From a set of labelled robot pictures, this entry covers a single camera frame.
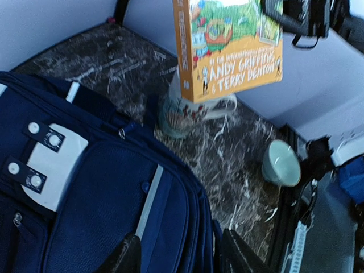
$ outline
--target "zipper pull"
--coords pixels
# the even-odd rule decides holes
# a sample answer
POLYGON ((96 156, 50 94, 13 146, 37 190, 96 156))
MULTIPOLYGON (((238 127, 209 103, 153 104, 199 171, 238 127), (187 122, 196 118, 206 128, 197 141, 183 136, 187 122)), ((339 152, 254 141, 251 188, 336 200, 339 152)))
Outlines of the zipper pull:
POLYGON ((137 127, 137 123, 135 121, 130 122, 128 125, 126 125, 124 128, 120 128, 118 133, 121 139, 125 139, 126 134, 132 130, 134 130, 137 127))
POLYGON ((25 241, 29 243, 34 243, 36 241, 35 236, 22 224, 22 220, 23 216, 19 212, 15 213, 13 223, 19 230, 19 233, 25 241))

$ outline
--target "mug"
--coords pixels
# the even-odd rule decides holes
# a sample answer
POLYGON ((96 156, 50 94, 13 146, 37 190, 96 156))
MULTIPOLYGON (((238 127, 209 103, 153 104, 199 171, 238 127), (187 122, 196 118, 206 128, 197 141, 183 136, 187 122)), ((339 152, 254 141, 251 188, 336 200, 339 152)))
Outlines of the mug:
POLYGON ((238 101, 235 94, 196 104, 182 98, 177 69, 169 86, 167 97, 159 109, 159 127, 162 132, 173 138, 183 138, 202 121, 222 118, 233 113, 237 106, 238 101), (221 102, 224 101, 226 101, 226 106, 216 109, 216 106, 221 105, 221 102))
POLYGON ((296 186, 301 179, 301 168, 292 147, 282 140, 273 140, 263 156, 262 175, 278 186, 296 186))

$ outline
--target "reflective strip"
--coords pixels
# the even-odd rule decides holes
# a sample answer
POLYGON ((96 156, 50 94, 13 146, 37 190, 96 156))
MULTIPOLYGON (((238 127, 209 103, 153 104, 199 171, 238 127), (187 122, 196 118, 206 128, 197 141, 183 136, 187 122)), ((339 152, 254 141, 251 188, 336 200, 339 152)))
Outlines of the reflective strip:
POLYGON ((6 88, 7 88, 6 85, 0 84, 0 96, 2 95, 2 93, 4 93, 6 88))
POLYGON ((150 189, 148 191, 147 199, 142 210, 142 215, 140 217, 138 227, 136 228, 135 232, 135 235, 138 236, 140 240, 142 240, 143 233, 147 225, 150 210, 152 208, 154 197, 155 194, 157 193, 158 185, 160 182, 160 178, 162 177, 162 174, 163 174, 163 167, 158 165, 157 170, 155 171, 153 177, 152 184, 150 185, 150 189))
POLYGON ((76 94, 78 92, 79 87, 80 87, 80 84, 77 83, 77 82, 73 82, 71 84, 71 87, 68 90, 68 94, 67 94, 67 97, 66 97, 66 101, 68 101, 70 103, 73 102, 73 100, 74 100, 74 98, 75 98, 75 96, 76 96, 76 94))

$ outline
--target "dark marble tile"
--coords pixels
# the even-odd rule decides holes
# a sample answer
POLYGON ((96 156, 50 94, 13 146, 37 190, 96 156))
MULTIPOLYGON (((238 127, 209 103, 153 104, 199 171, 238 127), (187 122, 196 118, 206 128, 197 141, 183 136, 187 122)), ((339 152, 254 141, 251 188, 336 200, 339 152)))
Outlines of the dark marble tile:
MULTIPOLYGON (((143 121, 147 95, 164 94, 174 57, 129 30, 103 24, 43 52, 17 72, 83 85, 109 97, 118 110, 143 121)), ((277 130, 245 105, 231 117, 207 121, 185 139, 155 136, 189 164, 204 184, 213 218, 234 229, 266 259, 279 188, 264 182, 260 160, 277 130)))

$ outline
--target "small white bowl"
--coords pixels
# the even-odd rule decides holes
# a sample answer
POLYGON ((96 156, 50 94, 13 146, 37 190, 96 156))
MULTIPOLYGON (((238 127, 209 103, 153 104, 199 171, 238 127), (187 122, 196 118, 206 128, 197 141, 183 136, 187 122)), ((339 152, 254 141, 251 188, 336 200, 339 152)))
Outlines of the small white bowl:
POLYGON ((262 174, 278 186, 296 186, 301 179, 301 168, 292 147, 282 140, 273 140, 264 153, 262 174))

